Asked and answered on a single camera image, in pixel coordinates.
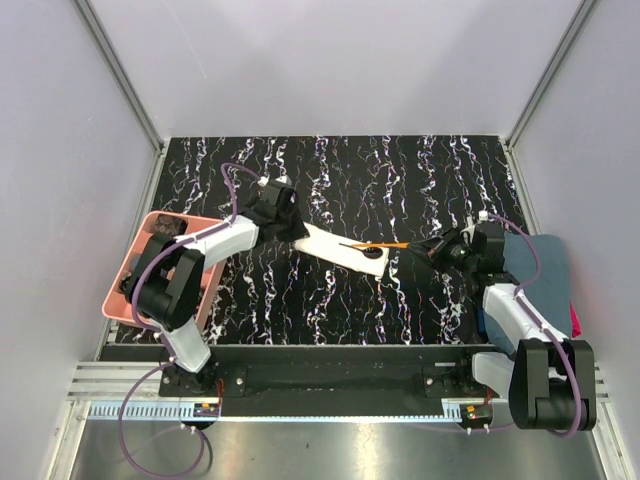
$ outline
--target white wall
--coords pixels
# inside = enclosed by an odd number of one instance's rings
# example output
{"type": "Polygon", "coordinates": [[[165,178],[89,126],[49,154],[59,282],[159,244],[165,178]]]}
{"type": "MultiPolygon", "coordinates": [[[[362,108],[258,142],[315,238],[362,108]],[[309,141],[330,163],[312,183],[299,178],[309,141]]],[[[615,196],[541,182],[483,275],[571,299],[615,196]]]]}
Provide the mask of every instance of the white wall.
{"type": "Polygon", "coordinates": [[[92,0],[161,135],[509,133],[579,0],[92,0]]]}
{"type": "Polygon", "coordinates": [[[640,472],[640,3],[600,2],[516,145],[541,228],[560,235],[585,338],[640,472]]]}
{"type": "Polygon", "coordinates": [[[0,478],[43,472],[152,152],[69,0],[0,2],[0,478]]]}

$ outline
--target black marble table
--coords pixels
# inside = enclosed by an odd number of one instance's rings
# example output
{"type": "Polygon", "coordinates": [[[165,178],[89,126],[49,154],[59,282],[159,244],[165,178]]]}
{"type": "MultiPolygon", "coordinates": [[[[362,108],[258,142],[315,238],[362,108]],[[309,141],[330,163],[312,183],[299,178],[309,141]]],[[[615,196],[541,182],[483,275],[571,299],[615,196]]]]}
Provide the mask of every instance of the black marble table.
{"type": "MultiPolygon", "coordinates": [[[[303,220],[362,241],[433,236],[482,209],[524,226],[502,146],[493,136],[174,138],[153,208],[223,218],[220,165],[289,175],[303,220]]],[[[256,186],[235,171],[240,203],[256,186]]],[[[210,344],[476,343],[461,278],[392,251],[382,278],[291,245],[230,258],[204,331],[210,344]]],[[[121,326],[117,343],[153,341],[121,326]]]]}

